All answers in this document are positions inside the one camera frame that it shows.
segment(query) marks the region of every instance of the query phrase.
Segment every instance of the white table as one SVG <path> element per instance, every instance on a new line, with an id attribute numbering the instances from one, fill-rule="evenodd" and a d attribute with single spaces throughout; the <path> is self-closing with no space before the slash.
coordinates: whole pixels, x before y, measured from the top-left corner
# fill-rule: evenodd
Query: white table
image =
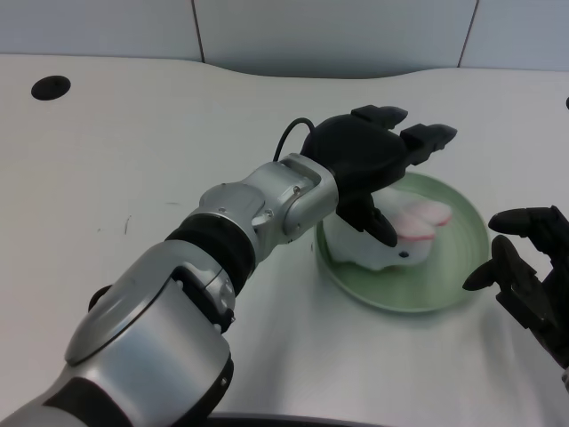
<path id="1" fill-rule="evenodd" d="M 212 185 L 269 161 L 296 117 L 366 104 L 445 123 L 419 171 L 488 220 L 556 204 L 569 179 L 569 73 L 444 69 L 374 80 L 255 77 L 200 63 L 0 56 L 0 418 L 43 391 L 91 295 L 164 239 Z M 71 80 L 56 101 L 32 84 Z M 284 153 L 300 149 L 294 131 Z M 124 224 L 129 220 L 127 233 Z M 493 300 L 406 317 L 320 278 L 312 235 L 278 248 L 237 301 L 219 411 L 400 427 L 569 423 L 561 369 Z M 547 260 L 520 252 L 541 276 Z"/>

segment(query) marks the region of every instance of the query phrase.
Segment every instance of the green plate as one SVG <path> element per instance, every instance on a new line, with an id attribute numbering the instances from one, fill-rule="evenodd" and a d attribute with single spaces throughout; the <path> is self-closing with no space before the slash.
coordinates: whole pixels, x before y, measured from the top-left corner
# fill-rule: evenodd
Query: green plate
<path id="1" fill-rule="evenodd" d="M 411 267 L 371 271 L 352 262 L 333 261 L 322 227 L 315 227 L 318 265 L 348 294 L 374 307 L 406 313 L 443 309 L 470 293 L 464 280 L 490 256 L 490 239 L 476 208 L 457 190 L 417 173 L 407 173 L 393 185 L 453 209 L 448 225 L 437 229 L 429 258 Z"/>

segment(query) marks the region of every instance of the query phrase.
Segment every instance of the robotic arm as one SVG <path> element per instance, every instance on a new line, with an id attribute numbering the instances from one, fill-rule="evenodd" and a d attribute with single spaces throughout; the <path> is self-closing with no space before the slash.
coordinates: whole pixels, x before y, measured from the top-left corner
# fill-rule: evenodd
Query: robotic arm
<path id="1" fill-rule="evenodd" d="M 536 271 L 518 255 L 505 236 L 492 242 L 492 259 L 476 269 L 464 289 L 500 286 L 496 300 L 565 369 L 569 391 L 569 222 L 555 206 L 513 209 L 496 214 L 490 229 L 529 238 L 551 260 L 552 270 L 540 282 Z"/>
<path id="2" fill-rule="evenodd" d="M 401 109 L 367 106 L 330 118 L 311 129 L 299 155 L 206 191 L 165 242 L 93 297 L 59 378 L 0 426 L 201 423 L 231 382 L 222 334 L 235 320 L 236 297 L 275 246 L 334 209 L 357 230 L 397 243 L 371 193 L 456 134 L 445 125 L 389 131 L 405 117 Z"/>

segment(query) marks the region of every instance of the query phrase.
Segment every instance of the silver robot arm segment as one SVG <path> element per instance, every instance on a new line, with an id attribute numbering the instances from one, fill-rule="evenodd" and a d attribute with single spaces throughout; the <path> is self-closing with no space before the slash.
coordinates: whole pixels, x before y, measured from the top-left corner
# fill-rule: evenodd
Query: silver robot arm segment
<path id="1" fill-rule="evenodd" d="M 229 223 L 248 240 L 254 269 L 337 202 L 332 175 L 293 154 L 208 190 L 184 222 Z M 0 425 L 194 425 L 209 415 L 233 373 L 220 323 L 234 320 L 236 290 L 200 239 L 189 240 L 142 255 L 84 318 L 55 384 Z"/>

